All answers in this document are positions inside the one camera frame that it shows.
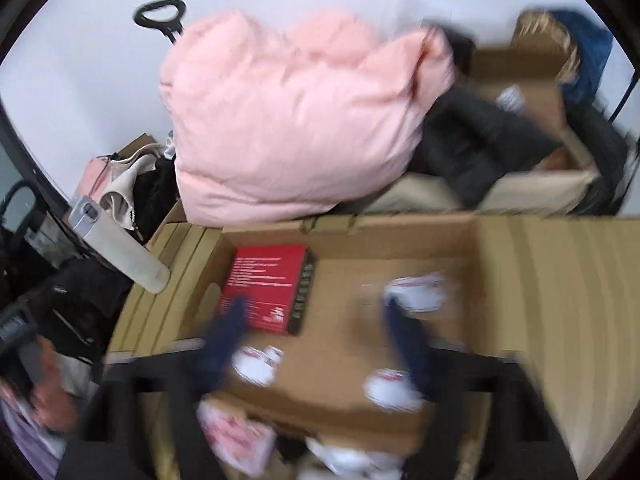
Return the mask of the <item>left hand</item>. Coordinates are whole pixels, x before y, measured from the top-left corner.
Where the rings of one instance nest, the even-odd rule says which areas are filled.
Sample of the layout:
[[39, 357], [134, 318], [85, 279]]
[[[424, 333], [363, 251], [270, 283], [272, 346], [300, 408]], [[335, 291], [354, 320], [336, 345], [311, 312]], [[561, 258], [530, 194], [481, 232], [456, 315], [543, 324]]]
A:
[[38, 341], [42, 376], [32, 389], [34, 419], [47, 430], [64, 434], [73, 428], [78, 415], [72, 398], [63, 389], [53, 344], [43, 337]]

